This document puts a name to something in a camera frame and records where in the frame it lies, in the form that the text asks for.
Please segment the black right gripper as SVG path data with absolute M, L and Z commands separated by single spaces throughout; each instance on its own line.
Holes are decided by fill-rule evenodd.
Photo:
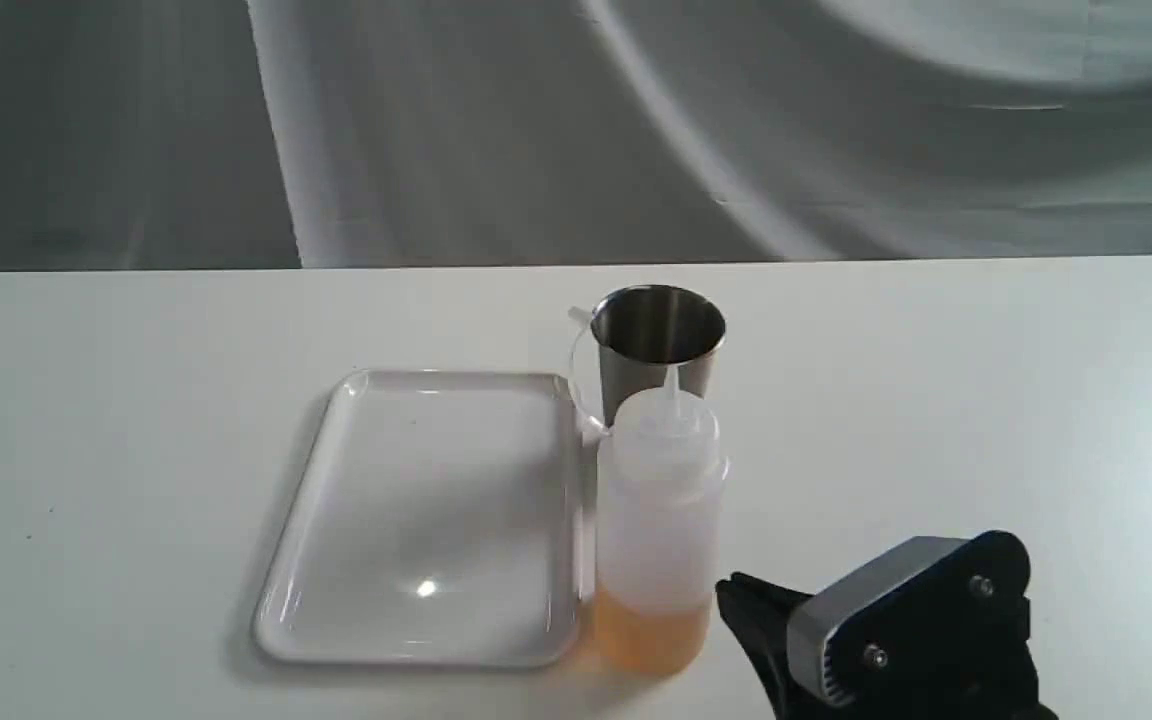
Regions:
M 813 719 L 791 679 L 787 626 L 812 594 L 742 571 L 717 582 L 732 630 L 776 719 Z M 835 719 L 1053 719 L 1030 655 L 1026 600 L 882 600 L 814 606 L 823 685 L 850 694 Z

